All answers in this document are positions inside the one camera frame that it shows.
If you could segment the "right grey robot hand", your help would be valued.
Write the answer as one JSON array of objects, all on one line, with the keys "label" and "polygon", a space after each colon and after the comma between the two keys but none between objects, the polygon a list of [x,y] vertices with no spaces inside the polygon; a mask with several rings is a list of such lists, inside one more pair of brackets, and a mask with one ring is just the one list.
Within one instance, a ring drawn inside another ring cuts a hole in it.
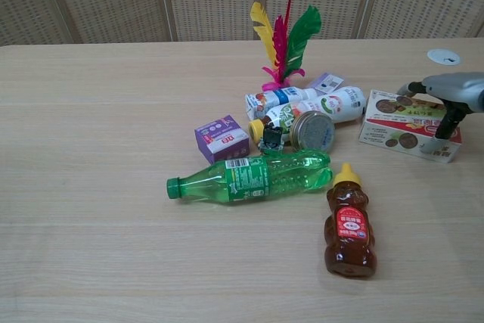
[{"label": "right grey robot hand", "polygon": [[434,136],[420,147],[422,153],[431,154],[446,144],[466,115],[483,112],[483,72],[428,76],[420,82],[404,84],[396,94],[409,98],[427,94],[444,104],[445,115]]}]

